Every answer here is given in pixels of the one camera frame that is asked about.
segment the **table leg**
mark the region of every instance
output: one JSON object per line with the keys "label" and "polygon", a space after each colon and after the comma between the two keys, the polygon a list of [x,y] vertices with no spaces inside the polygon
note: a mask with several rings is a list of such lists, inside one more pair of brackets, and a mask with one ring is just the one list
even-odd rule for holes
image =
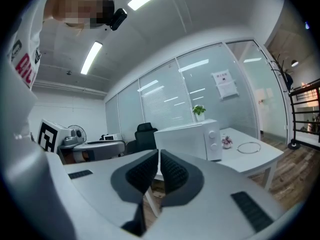
{"label": "table leg", "polygon": [[266,169],[265,172],[264,172],[262,186],[267,191],[269,190],[269,188],[271,186],[271,182],[272,182],[272,179],[274,178],[276,168],[277,168],[277,161],[272,163],[271,167]]}
{"label": "table leg", "polygon": [[145,193],[145,197],[148,200],[148,203],[151,206],[151,209],[152,209],[154,215],[156,217],[158,217],[160,214],[160,210],[159,210],[158,204],[155,200],[155,196],[152,193],[151,187],[148,188],[147,192]]}

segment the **glass wall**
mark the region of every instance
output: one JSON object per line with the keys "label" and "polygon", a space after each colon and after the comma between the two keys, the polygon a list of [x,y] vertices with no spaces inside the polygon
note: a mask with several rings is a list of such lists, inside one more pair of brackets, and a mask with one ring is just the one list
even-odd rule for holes
{"label": "glass wall", "polygon": [[193,123],[188,94],[175,60],[140,78],[144,119],[158,130]]}
{"label": "glass wall", "polygon": [[117,96],[114,96],[105,104],[105,116],[108,134],[120,133]]}
{"label": "glass wall", "polygon": [[135,81],[118,94],[121,133],[126,141],[134,140],[137,126],[144,123],[139,91],[138,81]]}
{"label": "glass wall", "polygon": [[[184,54],[106,103],[108,133],[121,132],[130,141],[144,122],[158,130],[194,123],[192,108],[203,105],[205,119],[217,120],[221,129],[258,138],[259,115],[261,130],[286,139],[285,105],[271,69],[254,41],[218,43]],[[220,84],[221,76],[227,85]]]}
{"label": "glass wall", "polygon": [[[217,120],[220,128],[231,127],[257,137],[254,104],[245,78],[222,43],[186,54],[177,60],[193,107],[204,106],[205,118]],[[231,84],[227,87],[235,85],[237,93],[221,98],[222,92],[214,79],[217,74],[229,74],[226,84]]]}
{"label": "glass wall", "polygon": [[271,138],[287,139],[284,99],[272,67],[254,41],[229,43],[244,69],[258,108],[260,130]]}

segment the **desk fan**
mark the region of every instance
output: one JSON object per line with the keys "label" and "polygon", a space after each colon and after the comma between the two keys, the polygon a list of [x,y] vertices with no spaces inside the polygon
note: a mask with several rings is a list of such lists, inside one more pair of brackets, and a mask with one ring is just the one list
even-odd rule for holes
{"label": "desk fan", "polygon": [[81,126],[70,125],[68,128],[75,131],[75,135],[76,135],[79,142],[86,142],[87,141],[87,134]]}

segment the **white microwave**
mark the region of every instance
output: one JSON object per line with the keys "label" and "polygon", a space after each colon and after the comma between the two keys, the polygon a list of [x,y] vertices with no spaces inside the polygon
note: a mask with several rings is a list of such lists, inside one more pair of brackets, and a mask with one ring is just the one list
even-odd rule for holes
{"label": "white microwave", "polygon": [[122,141],[121,133],[104,135],[103,138],[105,141]]}
{"label": "white microwave", "polygon": [[220,127],[216,120],[169,127],[154,133],[156,148],[202,158],[222,159]]}

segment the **green plant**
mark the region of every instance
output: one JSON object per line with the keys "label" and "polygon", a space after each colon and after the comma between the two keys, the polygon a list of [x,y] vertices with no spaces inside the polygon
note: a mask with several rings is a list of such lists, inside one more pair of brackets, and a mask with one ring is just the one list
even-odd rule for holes
{"label": "green plant", "polygon": [[204,106],[195,105],[193,107],[193,113],[197,114],[198,116],[200,116],[200,114],[204,113],[205,111],[206,109],[204,108]]}

